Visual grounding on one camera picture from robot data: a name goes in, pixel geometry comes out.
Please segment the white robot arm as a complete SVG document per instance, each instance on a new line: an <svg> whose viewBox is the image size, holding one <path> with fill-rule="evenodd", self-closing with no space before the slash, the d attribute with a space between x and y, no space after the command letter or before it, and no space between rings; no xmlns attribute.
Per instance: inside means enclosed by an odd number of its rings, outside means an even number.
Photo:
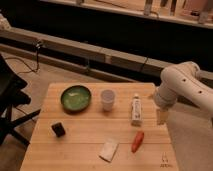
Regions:
<svg viewBox="0 0 213 171"><path fill-rule="evenodd" d="M213 115L213 88L203 84L199 77L200 67L192 61L170 65L161 71L161 84L153 94L153 100L158 106L158 125L166 122L168 109L176 103L179 96Z"/></svg>

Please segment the cream stick end effector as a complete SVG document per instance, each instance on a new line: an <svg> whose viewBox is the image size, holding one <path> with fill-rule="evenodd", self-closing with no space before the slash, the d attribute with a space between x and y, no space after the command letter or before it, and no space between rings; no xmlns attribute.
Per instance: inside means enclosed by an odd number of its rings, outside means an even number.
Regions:
<svg viewBox="0 0 213 171"><path fill-rule="evenodd" d="M169 113L167 110L158 109L157 110L157 124L163 125L166 122L168 115L169 115Z"/></svg>

